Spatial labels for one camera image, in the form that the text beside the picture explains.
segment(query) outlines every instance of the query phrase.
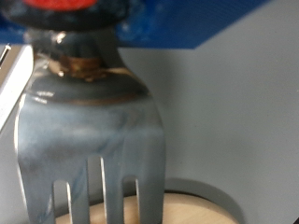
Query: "wooden board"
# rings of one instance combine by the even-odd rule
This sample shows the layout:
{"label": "wooden board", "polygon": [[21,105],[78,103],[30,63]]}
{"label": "wooden board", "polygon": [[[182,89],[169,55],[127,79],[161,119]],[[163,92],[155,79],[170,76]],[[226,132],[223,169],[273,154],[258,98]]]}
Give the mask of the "wooden board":
{"label": "wooden board", "polygon": [[[139,224],[136,196],[124,199],[125,224]],[[56,224],[69,224],[69,216],[58,217]],[[163,224],[237,224],[224,209],[202,198],[165,194]],[[91,224],[106,224],[104,205],[91,206]]]}

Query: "gray background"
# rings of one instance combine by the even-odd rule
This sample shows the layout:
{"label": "gray background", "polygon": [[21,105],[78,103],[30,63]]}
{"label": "gray background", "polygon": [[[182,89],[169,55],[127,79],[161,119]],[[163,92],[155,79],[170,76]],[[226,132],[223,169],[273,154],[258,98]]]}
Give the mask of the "gray background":
{"label": "gray background", "polygon": [[[299,1],[272,1],[196,50],[121,55],[162,114],[167,189],[208,198],[240,223],[299,217]],[[13,120],[0,136],[0,223],[7,224],[26,219]]]}

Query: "fork tine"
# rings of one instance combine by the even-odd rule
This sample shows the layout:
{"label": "fork tine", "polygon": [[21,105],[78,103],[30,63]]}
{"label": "fork tine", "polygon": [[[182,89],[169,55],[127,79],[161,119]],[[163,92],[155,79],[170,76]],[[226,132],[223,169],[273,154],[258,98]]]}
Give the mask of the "fork tine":
{"label": "fork tine", "polygon": [[28,174],[22,176],[22,184],[30,223],[54,224],[52,184],[48,181],[36,183]]}
{"label": "fork tine", "polygon": [[140,223],[160,224],[164,205],[164,135],[158,128],[143,139],[143,157],[137,177]]}
{"label": "fork tine", "polygon": [[107,224],[123,224],[123,190],[121,182],[120,160],[102,159],[103,194]]}
{"label": "fork tine", "polygon": [[72,184],[68,185],[68,200],[72,224],[89,224],[89,191],[87,165],[84,166]]}

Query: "silver fork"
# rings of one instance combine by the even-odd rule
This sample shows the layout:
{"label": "silver fork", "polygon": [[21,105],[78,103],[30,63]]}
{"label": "silver fork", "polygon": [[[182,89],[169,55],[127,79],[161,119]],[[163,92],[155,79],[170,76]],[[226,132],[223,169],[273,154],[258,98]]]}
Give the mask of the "silver fork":
{"label": "silver fork", "polygon": [[90,223],[87,159],[93,156],[101,158],[107,224],[124,223],[127,176],[136,180],[140,223],[162,223],[162,123],[146,86],[121,63],[111,32],[28,36],[35,53],[47,55],[36,59],[15,126],[31,224],[55,223],[56,180],[67,182],[72,223]]}

